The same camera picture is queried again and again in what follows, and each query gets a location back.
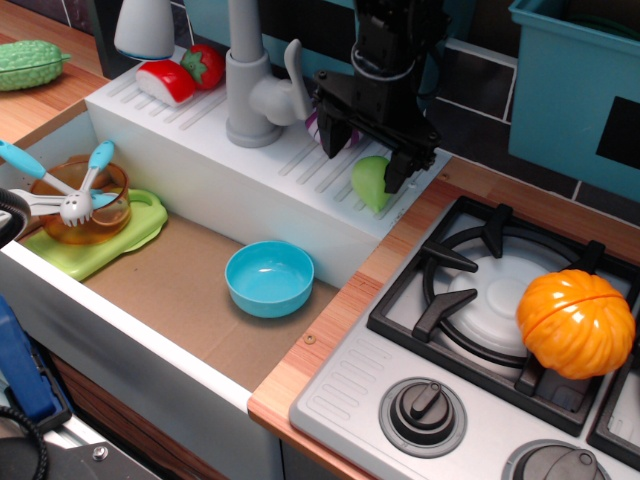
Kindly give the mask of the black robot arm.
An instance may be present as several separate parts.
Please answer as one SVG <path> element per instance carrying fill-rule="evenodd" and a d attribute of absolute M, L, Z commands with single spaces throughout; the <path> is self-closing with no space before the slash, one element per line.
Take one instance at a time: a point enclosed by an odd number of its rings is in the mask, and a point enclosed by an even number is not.
<path fill-rule="evenodd" d="M 358 1 L 350 75 L 319 70 L 317 126 L 329 157 L 360 131 L 391 152 L 384 187 L 396 193 L 435 160 L 441 136 L 419 107 L 425 65 L 451 23 L 441 1 Z"/>

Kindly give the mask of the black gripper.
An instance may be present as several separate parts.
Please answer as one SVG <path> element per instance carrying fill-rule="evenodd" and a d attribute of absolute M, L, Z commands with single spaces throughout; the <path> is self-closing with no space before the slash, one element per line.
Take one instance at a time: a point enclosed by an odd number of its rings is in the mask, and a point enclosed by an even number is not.
<path fill-rule="evenodd" d="M 384 173 L 388 194 L 433 164 L 441 136 L 421 113 L 408 79 L 319 70 L 313 80 L 320 141 L 329 158 L 344 148 L 353 130 L 370 136 L 392 152 Z"/>

